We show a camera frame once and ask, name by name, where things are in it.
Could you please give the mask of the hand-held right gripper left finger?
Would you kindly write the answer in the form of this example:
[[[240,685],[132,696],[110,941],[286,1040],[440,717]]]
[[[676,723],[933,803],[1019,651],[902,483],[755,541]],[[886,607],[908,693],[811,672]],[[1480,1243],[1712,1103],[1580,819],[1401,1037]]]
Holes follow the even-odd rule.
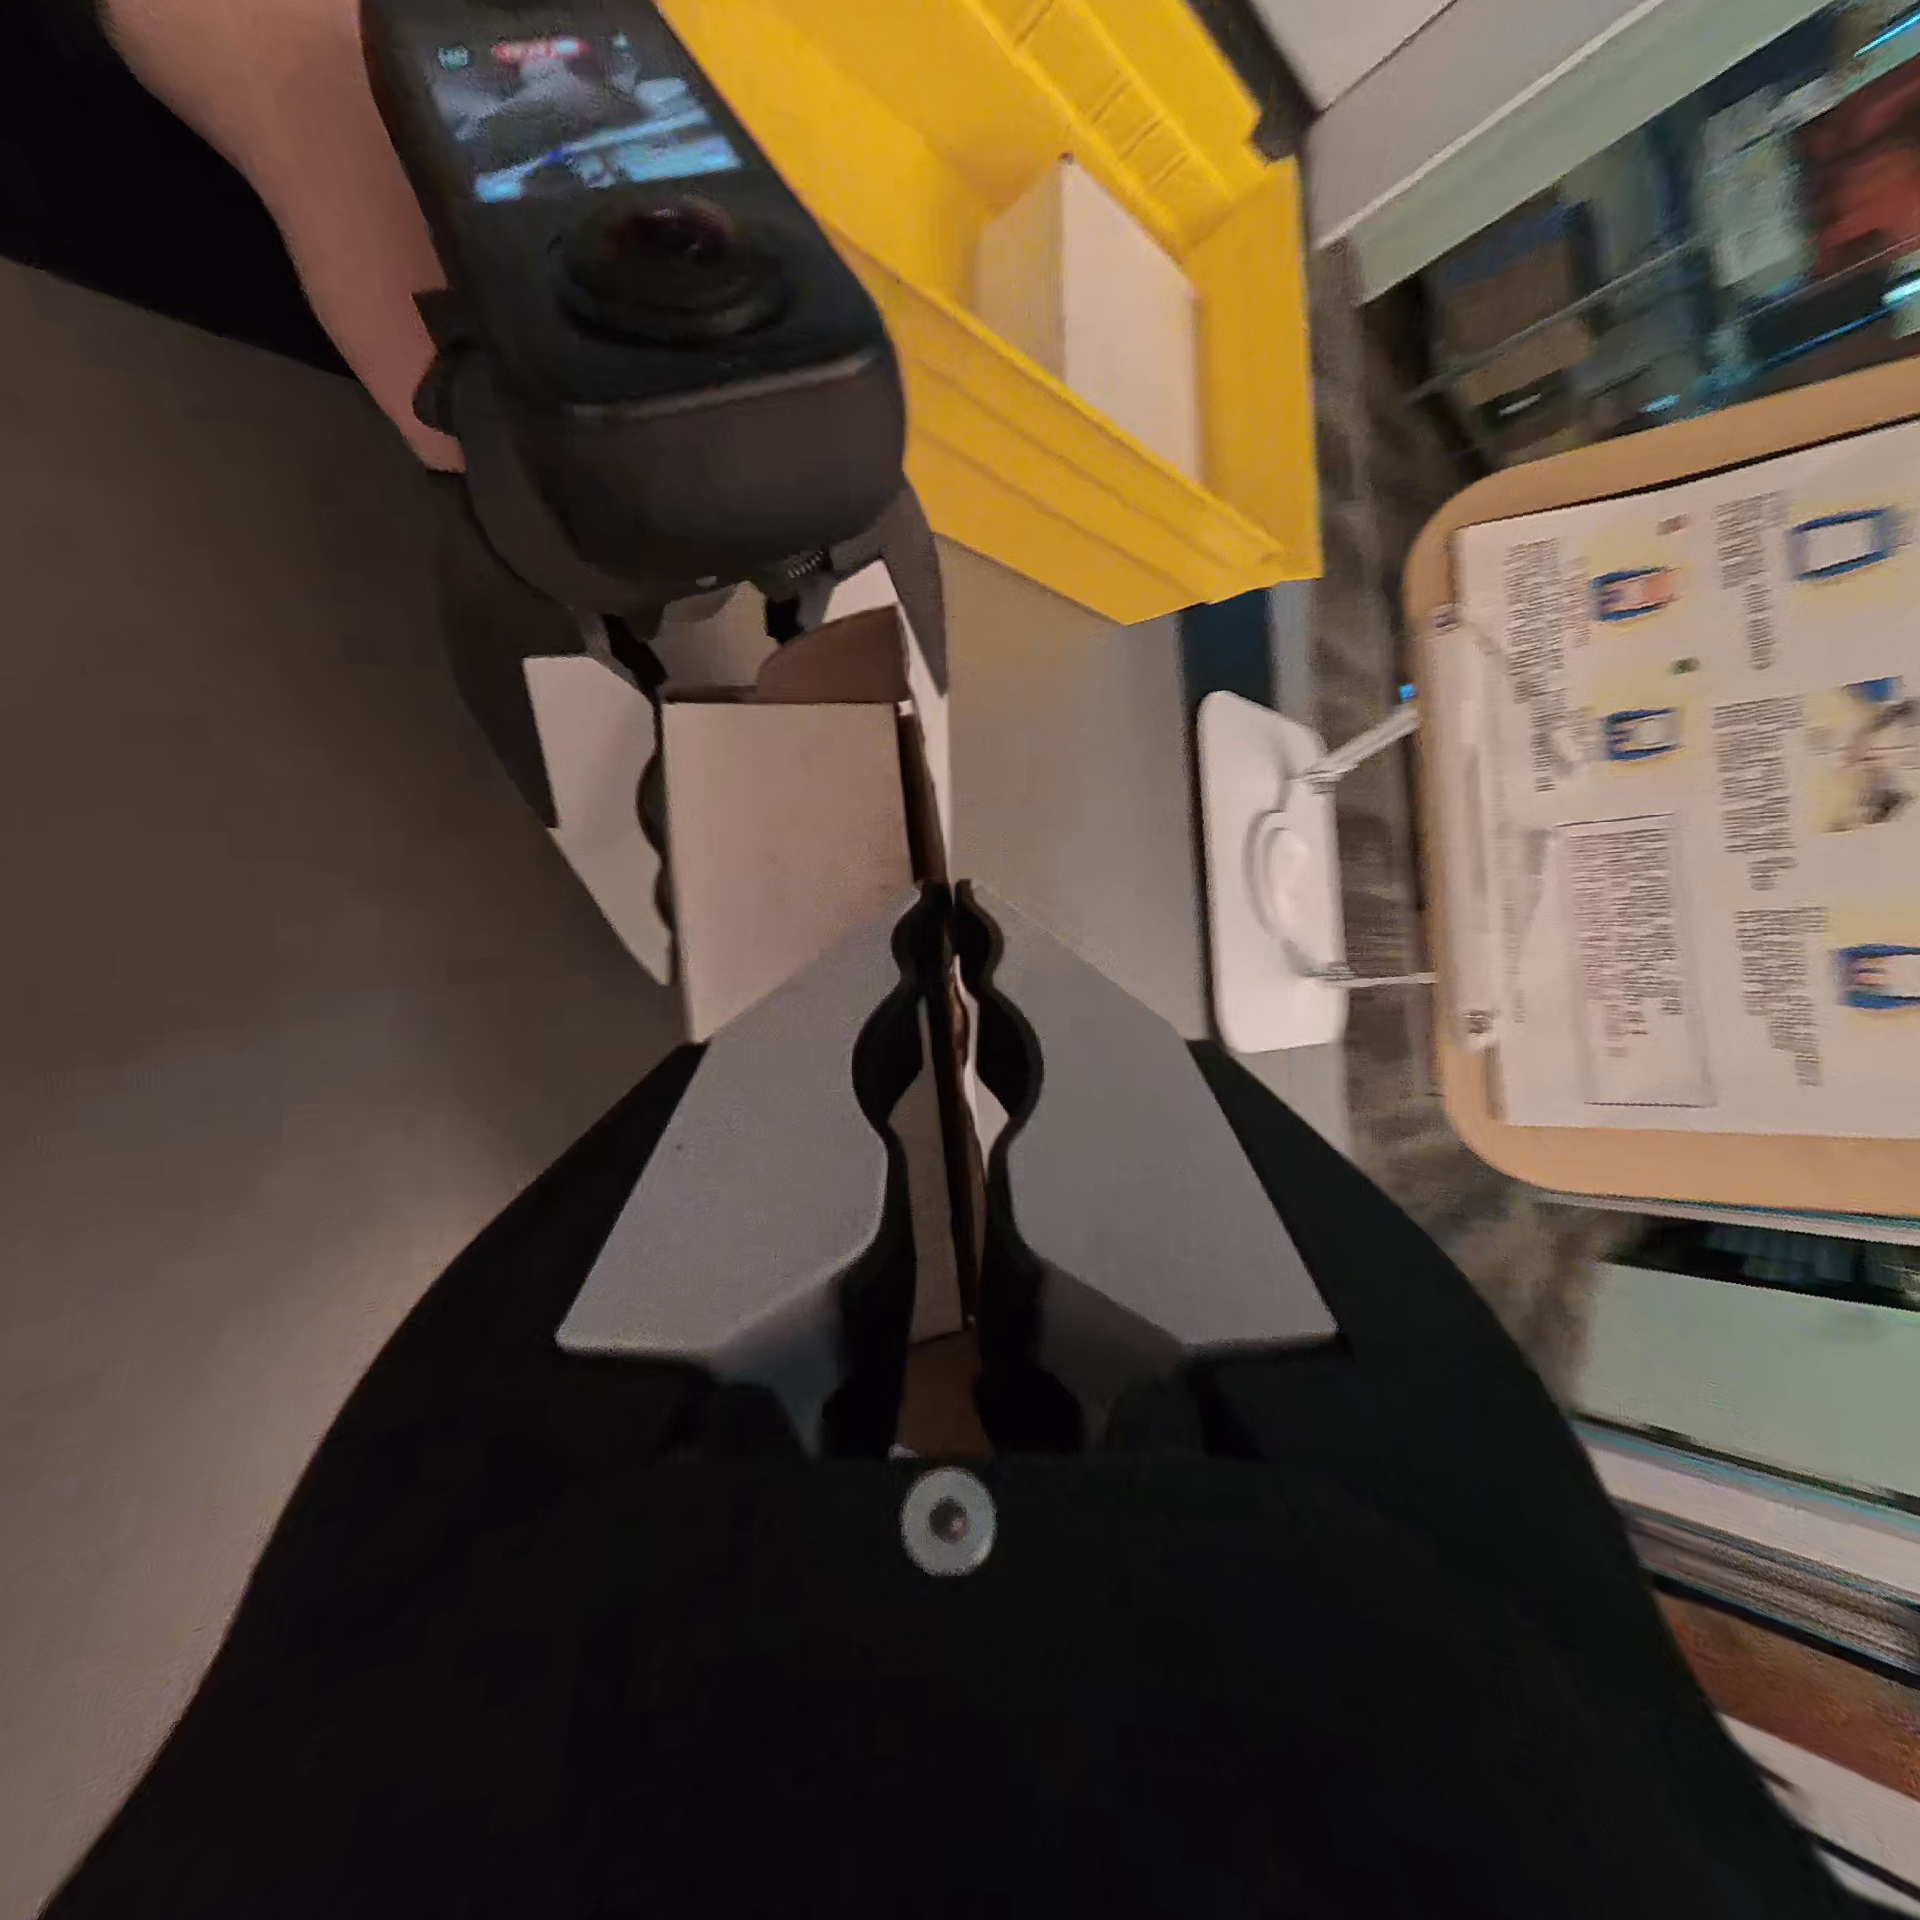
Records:
[[[561,1353],[761,1388],[813,1454],[892,1451],[919,1288],[895,1108],[948,907],[937,879],[899,894],[710,1036]]]

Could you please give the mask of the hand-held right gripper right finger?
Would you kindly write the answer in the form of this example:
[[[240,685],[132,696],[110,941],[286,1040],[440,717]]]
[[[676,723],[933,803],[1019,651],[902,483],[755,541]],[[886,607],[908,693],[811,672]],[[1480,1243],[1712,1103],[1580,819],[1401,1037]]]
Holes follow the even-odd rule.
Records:
[[[1328,1347],[1332,1310],[1185,1037],[985,886],[957,885],[953,936],[1004,1115],[976,1288],[991,1446],[1069,1454],[1143,1381]]]

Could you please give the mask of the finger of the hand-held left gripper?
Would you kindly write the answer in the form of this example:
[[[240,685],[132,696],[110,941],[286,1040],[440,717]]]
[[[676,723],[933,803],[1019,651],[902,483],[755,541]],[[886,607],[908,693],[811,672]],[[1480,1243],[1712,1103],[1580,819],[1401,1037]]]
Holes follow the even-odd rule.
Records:
[[[536,655],[521,672],[556,811],[549,836],[627,952],[670,987],[660,854],[640,819],[640,784],[656,765],[654,707],[592,655]]]

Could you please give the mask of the white cardboard box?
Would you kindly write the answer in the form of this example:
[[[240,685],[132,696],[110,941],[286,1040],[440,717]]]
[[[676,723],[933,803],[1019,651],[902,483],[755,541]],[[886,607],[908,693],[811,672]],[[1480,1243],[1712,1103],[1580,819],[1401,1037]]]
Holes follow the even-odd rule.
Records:
[[[974,313],[1119,432],[1197,483],[1197,297],[1183,269],[1073,158],[985,222]]]
[[[884,563],[828,588],[823,619],[767,635],[735,589],[673,607],[656,637],[660,918],[687,1036],[716,1041],[920,886],[948,883],[951,753],[920,619]],[[976,1296],[985,1229],[974,1003],[956,936],[920,932],[919,1067],[886,1115],[902,1149],[913,1304],[895,1445],[983,1459]]]

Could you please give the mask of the yellow plastic bin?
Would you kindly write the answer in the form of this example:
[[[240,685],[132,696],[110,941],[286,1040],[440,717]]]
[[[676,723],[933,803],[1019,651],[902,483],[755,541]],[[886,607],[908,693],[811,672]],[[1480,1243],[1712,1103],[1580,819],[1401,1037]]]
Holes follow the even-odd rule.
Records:
[[[872,294],[935,535],[1121,624],[1311,581],[1302,180],[1177,3],[667,3],[665,20]],[[976,239],[1069,158],[1197,292],[1201,473],[971,311]]]

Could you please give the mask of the person's left forearm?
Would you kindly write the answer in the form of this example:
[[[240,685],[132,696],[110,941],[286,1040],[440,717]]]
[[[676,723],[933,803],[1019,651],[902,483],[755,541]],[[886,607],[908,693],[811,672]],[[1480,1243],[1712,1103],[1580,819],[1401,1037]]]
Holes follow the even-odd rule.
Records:
[[[415,294],[445,277],[379,119],[355,3],[110,3],[111,48],[248,180],[349,373],[422,465],[459,443],[413,397],[433,360]]]

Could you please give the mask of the white stand base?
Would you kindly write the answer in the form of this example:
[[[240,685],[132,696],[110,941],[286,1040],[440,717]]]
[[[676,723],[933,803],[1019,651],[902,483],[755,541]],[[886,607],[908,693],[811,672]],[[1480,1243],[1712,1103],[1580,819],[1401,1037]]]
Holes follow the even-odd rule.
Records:
[[[1230,689],[1195,711],[1211,1009],[1237,1054],[1345,1032],[1334,803],[1307,780],[1324,752],[1307,726]]]

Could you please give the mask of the wooden clipboard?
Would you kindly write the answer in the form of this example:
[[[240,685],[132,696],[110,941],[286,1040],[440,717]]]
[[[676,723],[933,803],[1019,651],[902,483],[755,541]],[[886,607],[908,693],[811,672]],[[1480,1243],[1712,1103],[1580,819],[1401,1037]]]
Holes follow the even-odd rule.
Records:
[[[1487,1056],[1469,1044],[1464,1027],[1469,965],[1456,935],[1463,854],[1456,852],[1456,804],[1448,800],[1456,781],[1452,759],[1464,733],[1441,701],[1447,667],[1468,637],[1464,629],[1448,624],[1456,599],[1452,541],[1460,529],[1680,485],[1916,416],[1917,360],[1907,356],[1496,471],[1452,496],[1415,537],[1401,574],[1401,613],[1422,709],[1416,816],[1424,935],[1437,971],[1430,1054],[1452,1126],[1499,1172],[1640,1212],[1719,1206],[1916,1220],[1916,1141],[1556,1128],[1496,1115]]]

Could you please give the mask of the white printed paper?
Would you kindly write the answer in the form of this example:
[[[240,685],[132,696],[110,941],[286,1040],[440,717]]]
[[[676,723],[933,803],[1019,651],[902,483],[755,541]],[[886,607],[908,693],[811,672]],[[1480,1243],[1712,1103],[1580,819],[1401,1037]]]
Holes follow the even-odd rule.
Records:
[[[1916,423],[1454,540],[1494,1111],[1916,1139]]]

